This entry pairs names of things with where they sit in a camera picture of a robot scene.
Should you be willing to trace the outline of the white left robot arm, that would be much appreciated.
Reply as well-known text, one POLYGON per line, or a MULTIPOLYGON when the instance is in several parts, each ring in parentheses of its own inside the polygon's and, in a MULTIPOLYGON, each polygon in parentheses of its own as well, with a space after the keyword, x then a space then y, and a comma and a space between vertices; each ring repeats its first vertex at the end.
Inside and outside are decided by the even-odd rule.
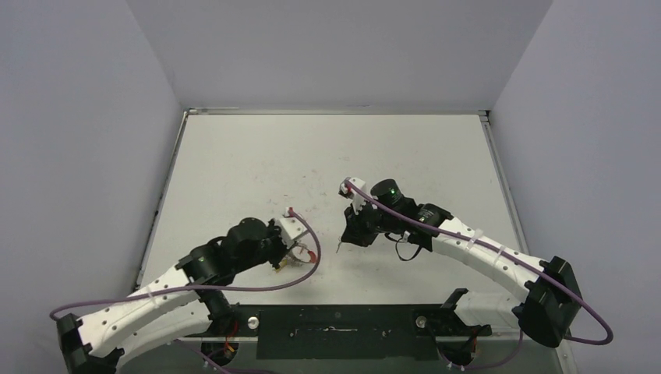
POLYGON ((306 235, 294 217, 242 219, 227 234, 197 246, 162 275, 129 296, 84 316, 56 322, 70 373, 114 373, 137 355, 169 340, 232 327, 233 308, 220 291, 243 271, 280 262, 306 235))

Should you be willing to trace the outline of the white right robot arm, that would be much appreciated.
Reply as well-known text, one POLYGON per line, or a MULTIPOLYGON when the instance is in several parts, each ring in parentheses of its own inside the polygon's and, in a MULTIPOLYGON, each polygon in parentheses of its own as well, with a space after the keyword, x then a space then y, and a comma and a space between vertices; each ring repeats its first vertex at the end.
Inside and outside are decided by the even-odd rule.
POLYGON ((518 327, 548 348, 568 338, 582 299, 568 261, 558 256, 544 260, 508 248, 449 211, 404 196, 393 179, 367 191, 363 180, 347 178, 338 193, 351 202, 344 211, 342 242, 368 247, 384 235, 454 259, 506 291, 503 296, 474 291, 460 296, 440 314, 448 333, 459 334, 477 325, 518 327))

